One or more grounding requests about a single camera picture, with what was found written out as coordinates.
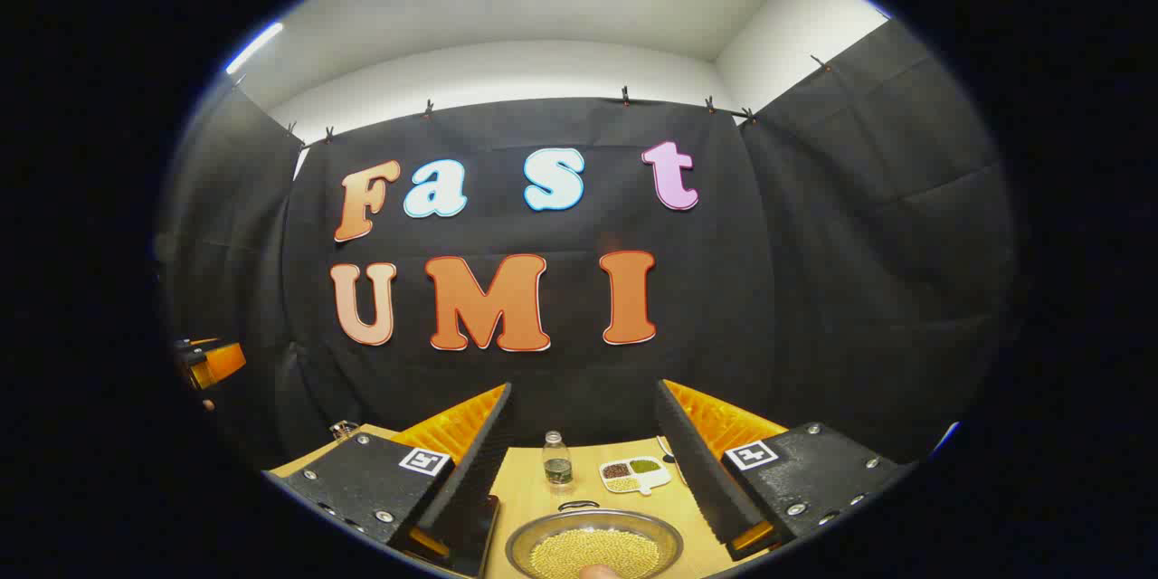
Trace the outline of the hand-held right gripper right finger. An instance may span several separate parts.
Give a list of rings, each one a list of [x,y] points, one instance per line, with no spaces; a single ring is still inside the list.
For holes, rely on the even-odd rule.
[[[666,378],[654,410],[699,513],[733,560],[816,535],[911,471],[823,422],[786,428]]]

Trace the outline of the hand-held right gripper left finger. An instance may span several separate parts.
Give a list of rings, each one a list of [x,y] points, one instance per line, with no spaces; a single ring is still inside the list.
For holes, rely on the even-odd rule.
[[[394,434],[347,428],[266,477],[376,545],[423,562],[483,562],[512,394],[512,384],[498,384]]]

